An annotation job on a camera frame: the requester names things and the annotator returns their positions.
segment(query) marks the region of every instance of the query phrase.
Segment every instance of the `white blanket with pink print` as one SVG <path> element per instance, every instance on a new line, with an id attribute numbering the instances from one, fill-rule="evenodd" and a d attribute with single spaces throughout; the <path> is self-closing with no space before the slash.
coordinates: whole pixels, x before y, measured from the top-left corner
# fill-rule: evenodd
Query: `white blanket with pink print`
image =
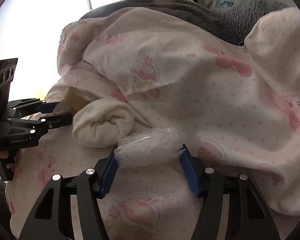
<path id="1" fill-rule="evenodd" d="M 283 214 L 274 212 L 282 238 L 298 221 L 297 8 L 262 17 L 244 47 L 157 11 L 124 8 L 66 26 L 58 71 L 62 78 L 48 102 L 62 100 L 66 88 L 74 86 L 91 100 L 112 98 L 129 105 L 135 117 L 132 131 L 174 125 L 186 134 L 191 153 L 208 165 L 252 169 L 269 206 Z M 54 173 L 80 174 L 111 150 L 86 147 L 71 133 L 71 127 L 51 130 L 38 147 L 22 150 L 15 178 L 7 185 L 16 236 Z M 179 163 L 173 162 L 119 170 L 99 204 L 110 239 L 185 240 L 191 238 L 201 200 L 192 196 Z M 72 208 L 80 234 L 77 207 Z"/>

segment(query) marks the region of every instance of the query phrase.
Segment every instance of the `cartoon print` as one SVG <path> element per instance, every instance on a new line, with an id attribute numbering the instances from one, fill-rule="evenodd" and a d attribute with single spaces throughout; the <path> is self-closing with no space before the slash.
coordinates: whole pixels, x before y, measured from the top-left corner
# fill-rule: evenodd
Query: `cartoon print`
<path id="1" fill-rule="evenodd" d="M 78 32 L 71 33 L 71 36 L 70 36 L 71 41 L 78 41 L 79 39 L 80 39 L 80 36 L 79 36 Z"/>
<path id="2" fill-rule="evenodd" d="M 114 45 L 117 42 L 120 41 L 124 41 L 124 39 L 126 38 L 126 34 L 122 33 L 116 36 L 112 36 L 110 33 L 108 33 L 107 37 L 106 37 L 106 43 L 110 44 L 110 45 Z"/>
<path id="3" fill-rule="evenodd" d="M 159 97 L 160 93 L 157 87 L 161 86 L 161 82 L 159 81 L 159 69 L 154 63 L 156 56 L 156 53 L 148 51 L 145 53 L 144 60 L 139 60 L 132 68 L 126 70 L 132 82 L 132 93 L 140 93 L 143 98 L 148 98 L 148 95 L 153 98 Z"/>
<path id="4" fill-rule="evenodd" d="M 270 173 L 270 179 L 272 180 L 273 186 L 278 186 L 280 184 L 284 184 L 284 177 L 276 171 L 273 167 L 267 166 L 265 164 L 260 164 L 257 166 L 257 170 L 266 171 Z"/>
<path id="5" fill-rule="evenodd" d="M 56 160 L 52 156 L 46 156 L 47 148 L 45 146 L 39 147 L 39 174 L 38 180 L 42 183 L 42 187 L 44 188 L 53 174 L 56 172 Z"/>
<path id="6" fill-rule="evenodd" d="M 288 95 L 278 97 L 269 88 L 268 96 L 274 107 L 285 114 L 290 121 L 290 127 L 300 132 L 300 96 Z"/>
<path id="7" fill-rule="evenodd" d="M 112 90 L 109 95 L 113 98 L 118 99 L 120 102 L 128 103 L 128 101 L 124 98 L 124 95 L 121 93 L 119 88 Z"/>
<path id="8" fill-rule="evenodd" d="M 210 166 L 224 162 L 226 154 L 218 143 L 206 139 L 198 150 L 198 158 L 202 159 L 207 166 Z"/>
<path id="9" fill-rule="evenodd" d="M 166 198 L 155 192 L 148 192 L 148 195 L 146 199 L 135 198 L 122 202 L 111 200 L 112 208 L 108 215 L 113 218 L 120 217 L 126 224 L 138 227 L 139 236 L 134 239 L 150 239 L 151 235 L 161 234 L 157 229 L 160 212 L 155 204 Z"/>
<path id="10" fill-rule="evenodd" d="M 215 47 L 212 47 L 208 44 L 203 44 L 202 47 L 206 52 L 216 54 L 215 62 L 219 67 L 228 69 L 231 68 L 232 66 L 235 66 L 240 76 L 242 77 L 252 76 L 251 67 L 243 63 L 241 60 L 227 57 L 222 51 L 219 51 Z"/>

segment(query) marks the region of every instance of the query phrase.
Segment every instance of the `rolled towel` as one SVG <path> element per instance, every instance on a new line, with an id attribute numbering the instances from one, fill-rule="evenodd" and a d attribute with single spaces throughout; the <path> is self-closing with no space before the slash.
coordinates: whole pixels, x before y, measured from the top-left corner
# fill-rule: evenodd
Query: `rolled towel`
<path id="1" fill-rule="evenodd" d="M 73 118 L 72 136 L 77 143 L 104 148 L 128 135 L 134 123 L 134 110 L 116 99 L 96 100 Z"/>

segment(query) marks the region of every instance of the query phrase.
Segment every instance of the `bubble wrap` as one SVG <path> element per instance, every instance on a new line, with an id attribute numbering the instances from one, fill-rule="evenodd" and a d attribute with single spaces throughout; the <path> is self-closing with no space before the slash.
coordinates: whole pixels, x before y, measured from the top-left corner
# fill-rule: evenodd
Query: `bubble wrap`
<path id="1" fill-rule="evenodd" d="M 177 159 L 182 139 L 173 126 L 155 127 L 119 140 L 114 158 L 121 169 L 133 169 Z"/>

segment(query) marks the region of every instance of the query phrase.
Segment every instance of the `blue gripper pad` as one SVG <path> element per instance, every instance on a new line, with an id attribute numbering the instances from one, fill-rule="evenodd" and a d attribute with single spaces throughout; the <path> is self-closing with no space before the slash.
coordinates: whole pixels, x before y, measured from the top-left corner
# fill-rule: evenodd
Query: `blue gripper pad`
<path id="1" fill-rule="evenodd" d="M 43 103 L 39 109 L 38 112 L 41 112 L 42 114 L 49 114 L 52 113 L 54 108 L 59 104 L 60 102 L 53 102 L 53 103 Z"/>
<path id="2" fill-rule="evenodd" d="M 115 160 L 114 155 L 112 155 L 108 163 L 108 166 L 106 167 L 105 172 L 103 173 L 103 176 L 101 178 L 100 194 L 103 198 L 106 196 L 106 194 L 110 192 L 112 182 L 117 173 L 117 169 L 118 169 L 118 163 Z"/>
<path id="3" fill-rule="evenodd" d="M 193 158 L 189 152 L 189 150 L 186 148 L 186 146 L 183 147 L 185 149 L 184 153 L 180 156 L 179 160 L 181 163 L 181 166 L 183 168 L 183 172 L 185 173 L 190 191 L 196 195 L 196 197 L 199 197 L 201 190 L 199 188 L 199 176 L 191 162 L 191 158 Z"/>

